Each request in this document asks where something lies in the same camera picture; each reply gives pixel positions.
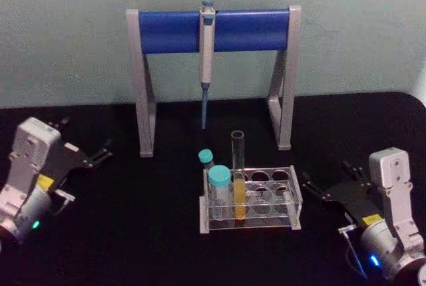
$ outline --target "gray metal frame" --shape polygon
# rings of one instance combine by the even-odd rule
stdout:
[[[292,120],[294,97],[296,95],[296,75],[298,73],[300,27],[302,24],[302,9],[299,5],[291,5],[290,21],[288,23],[287,50],[278,51],[275,60],[274,73],[268,94],[268,108],[274,127],[278,150],[292,148]],[[280,89],[282,85],[282,104],[280,104]]]
[[[288,27],[287,50],[278,51],[274,73],[268,93],[268,108],[278,150],[291,148],[294,97],[296,95],[296,75],[298,73],[300,27],[302,9],[298,5],[289,6],[290,21]],[[132,62],[132,79],[136,98],[136,116],[138,120],[140,156],[149,158],[154,155],[154,131],[156,102],[148,59],[142,54],[138,9],[126,11],[128,44]]]

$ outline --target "yellow label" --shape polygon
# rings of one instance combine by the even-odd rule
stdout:
[[[37,185],[43,188],[45,191],[47,191],[51,187],[53,182],[53,179],[46,175],[40,174],[37,178]]]
[[[363,217],[362,220],[367,225],[371,225],[371,224],[381,220],[381,217],[380,217],[379,214],[374,214],[374,215],[370,215],[370,216],[367,216],[367,217]]]

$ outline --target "blue led light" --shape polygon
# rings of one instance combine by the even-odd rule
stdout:
[[[375,266],[380,266],[379,261],[377,260],[376,256],[374,256],[374,255],[370,256],[370,260],[373,262],[373,264]]]

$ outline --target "test tube rack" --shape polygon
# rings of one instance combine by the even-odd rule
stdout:
[[[294,167],[246,168],[246,203],[216,205],[209,199],[208,174],[204,170],[204,195],[200,196],[200,233],[211,230],[253,227],[301,229],[302,194]],[[237,219],[235,207],[245,207],[244,219]]]

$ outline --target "teal cap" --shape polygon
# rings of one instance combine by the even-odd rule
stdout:
[[[215,165],[208,171],[208,182],[217,188],[228,186],[231,182],[231,171],[223,165]]]
[[[205,148],[198,153],[198,158],[203,164],[210,163],[213,160],[213,153],[208,148]]]

